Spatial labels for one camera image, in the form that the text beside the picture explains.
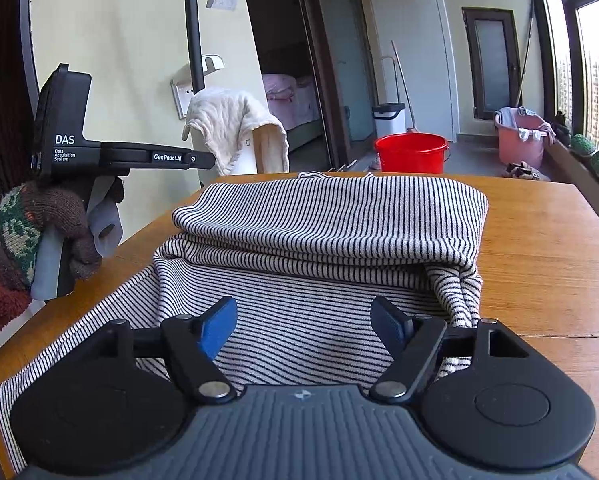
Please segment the gloved left hand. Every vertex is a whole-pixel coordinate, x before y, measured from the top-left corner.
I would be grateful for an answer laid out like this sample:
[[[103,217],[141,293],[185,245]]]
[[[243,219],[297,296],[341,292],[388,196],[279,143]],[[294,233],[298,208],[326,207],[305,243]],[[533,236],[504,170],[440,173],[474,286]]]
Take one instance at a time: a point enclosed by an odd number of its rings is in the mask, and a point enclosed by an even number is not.
[[[86,206],[69,188],[47,188],[28,181],[0,199],[0,284],[29,292],[44,230],[52,226],[72,242],[70,273],[90,278],[102,263],[86,222]]]

